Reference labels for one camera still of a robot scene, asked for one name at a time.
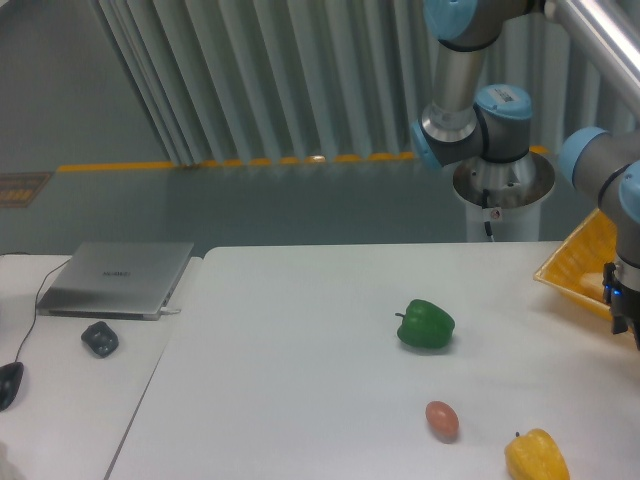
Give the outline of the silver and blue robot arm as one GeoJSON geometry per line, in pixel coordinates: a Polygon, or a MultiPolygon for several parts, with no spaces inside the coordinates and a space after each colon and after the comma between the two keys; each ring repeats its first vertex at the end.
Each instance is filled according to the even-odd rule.
{"type": "Polygon", "coordinates": [[[590,198],[617,229],[615,256],[603,267],[603,300],[616,334],[639,329],[639,135],[598,127],[573,133],[556,164],[530,150],[532,102],[506,84],[478,86],[486,49],[514,18],[541,13],[561,25],[639,109],[639,34],[610,1],[428,1],[427,26],[439,43],[431,103],[411,127],[426,165],[454,165],[453,185],[467,208],[468,235],[491,238],[499,220],[520,223],[550,193],[557,173],[590,198]]]}

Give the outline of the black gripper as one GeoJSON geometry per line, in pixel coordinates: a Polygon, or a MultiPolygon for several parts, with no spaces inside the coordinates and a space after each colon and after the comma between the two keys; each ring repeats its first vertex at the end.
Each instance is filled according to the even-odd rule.
{"type": "Polygon", "coordinates": [[[603,300],[612,316],[611,332],[633,334],[636,349],[639,349],[639,292],[621,281],[622,267],[609,262],[603,268],[603,300]]]}

